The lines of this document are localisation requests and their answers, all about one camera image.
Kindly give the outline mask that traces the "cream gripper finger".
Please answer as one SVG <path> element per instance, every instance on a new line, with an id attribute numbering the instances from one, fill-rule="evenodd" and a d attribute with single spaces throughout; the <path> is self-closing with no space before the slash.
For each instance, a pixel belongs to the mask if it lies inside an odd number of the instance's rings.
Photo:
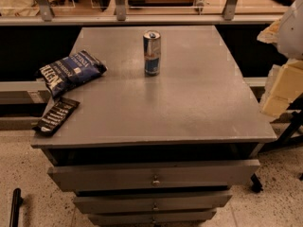
<path id="1" fill-rule="evenodd" d="M 303 61 L 287 60 L 273 65 L 265 82 L 259 106 L 263 114 L 280 117 L 303 94 Z"/>
<path id="2" fill-rule="evenodd" d="M 279 25 L 280 19 L 272 22 L 259 33 L 257 40 L 265 44 L 277 44 Z"/>

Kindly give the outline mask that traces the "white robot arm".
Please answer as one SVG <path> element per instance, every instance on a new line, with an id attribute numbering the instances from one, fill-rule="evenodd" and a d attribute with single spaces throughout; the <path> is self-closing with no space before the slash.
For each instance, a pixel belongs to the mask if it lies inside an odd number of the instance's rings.
<path id="1" fill-rule="evenodd" d="M 260 32 L 257 40 L 273 44 L 288 60 L 268 75 L 260 111 L 279 118 L 303 94 L 303 0 L 295 0 L 282 18 Z"/>

